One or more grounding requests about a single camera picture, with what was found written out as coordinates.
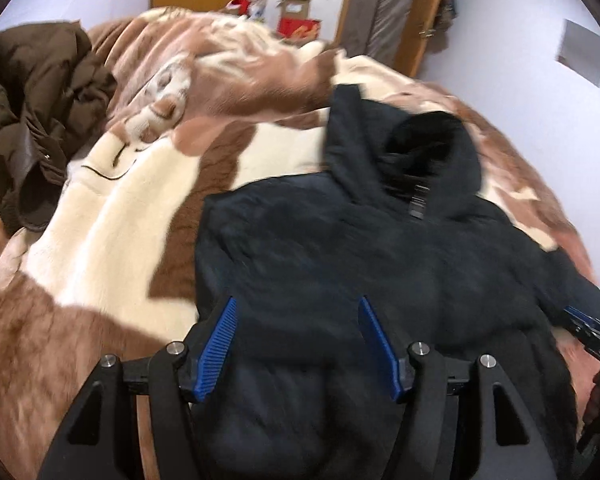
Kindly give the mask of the black puffer hooded jacket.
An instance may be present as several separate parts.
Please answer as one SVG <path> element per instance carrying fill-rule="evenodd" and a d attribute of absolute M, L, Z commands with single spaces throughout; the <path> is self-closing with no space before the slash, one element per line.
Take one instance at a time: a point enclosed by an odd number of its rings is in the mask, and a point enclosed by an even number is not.
<path fill-rule="evenodd" d="M 201 315 L 238 323 L 225 373 L 194 421 L 213 479 L 377 479 L 401 409 L 358 330 L 382 324 L 453 358 L 492 354 L 570 475 L 577 404 L 552 330 L 565 307 L 600 316 L 600 290 L 480 194 L 477 150 L 443 112 L 332 95 L 318 174 L 204 202 L 195 247 Z"/>

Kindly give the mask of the brown cream plush blanket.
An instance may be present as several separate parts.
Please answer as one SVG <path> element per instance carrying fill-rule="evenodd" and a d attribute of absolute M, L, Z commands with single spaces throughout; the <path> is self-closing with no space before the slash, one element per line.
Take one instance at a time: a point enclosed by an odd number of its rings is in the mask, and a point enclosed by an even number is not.
<path fill-rule="evenodd" d="M 0 219 L 0 471 L 9 479 L 36 476 L 101 354 L 139 358 L 187 332 L 204 198 L 320 170 L 335 84 L 410 112 L 457 115 L 478 146 L 483 197 L 593 275 L 540 175 L 435 84 L 321 41 L 287 44 L 227 14 L 160 8 L 88 36 L 118 83 L 106 128 L 73 159 L 43 232 L 8 234 Z"/>

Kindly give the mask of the brown puffer jacket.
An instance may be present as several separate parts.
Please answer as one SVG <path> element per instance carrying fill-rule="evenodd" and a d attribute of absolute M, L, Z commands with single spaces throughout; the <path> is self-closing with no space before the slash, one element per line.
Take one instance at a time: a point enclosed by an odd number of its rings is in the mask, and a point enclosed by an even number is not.
<path fill-rule="evenodd" d="M 68 162 L 104 122 L 117 83 L 78 23 L 0 32 L 0 217 L 43 231 Z"/>

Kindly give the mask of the red gift box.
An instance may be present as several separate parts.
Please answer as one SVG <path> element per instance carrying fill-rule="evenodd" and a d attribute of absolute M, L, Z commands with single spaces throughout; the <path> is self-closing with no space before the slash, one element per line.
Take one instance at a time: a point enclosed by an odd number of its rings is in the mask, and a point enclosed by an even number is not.
<path fill-rule="evenodd" d="M 277 32 L 294 41 L 315 40 L 320 36 L 321 24 L 320 20 L 312 18 L 280 18 Z"/>

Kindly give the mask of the cardboard box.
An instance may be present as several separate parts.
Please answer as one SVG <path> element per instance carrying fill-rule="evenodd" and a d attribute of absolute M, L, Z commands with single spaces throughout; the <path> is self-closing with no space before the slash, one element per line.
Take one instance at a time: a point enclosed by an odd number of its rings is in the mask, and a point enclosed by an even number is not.
<path fill-rule="evenodd" d="M 279 0 L 277 7 L 281 18 L 307 20 L 310 14 L 311 0 Z"/>

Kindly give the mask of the red santa hat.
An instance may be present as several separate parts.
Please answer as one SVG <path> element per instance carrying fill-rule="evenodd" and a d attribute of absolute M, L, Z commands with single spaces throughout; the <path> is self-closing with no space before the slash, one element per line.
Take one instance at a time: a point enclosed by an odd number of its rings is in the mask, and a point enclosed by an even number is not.
<path fill-rule="evenodd" d="M 230 15 L 249 16 L 250 6 L 251 0 L 230 0 L 230 2 L 224 6 L 223 11 Z"/>

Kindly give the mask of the grey wall panel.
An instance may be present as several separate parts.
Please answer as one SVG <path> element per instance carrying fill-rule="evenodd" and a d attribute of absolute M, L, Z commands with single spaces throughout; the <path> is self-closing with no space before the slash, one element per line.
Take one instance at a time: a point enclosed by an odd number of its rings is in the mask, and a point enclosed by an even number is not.
<path fill-rule="evenodd" d="M 565 20 L 556 61 L 600 87 L 600 35 Z"/>

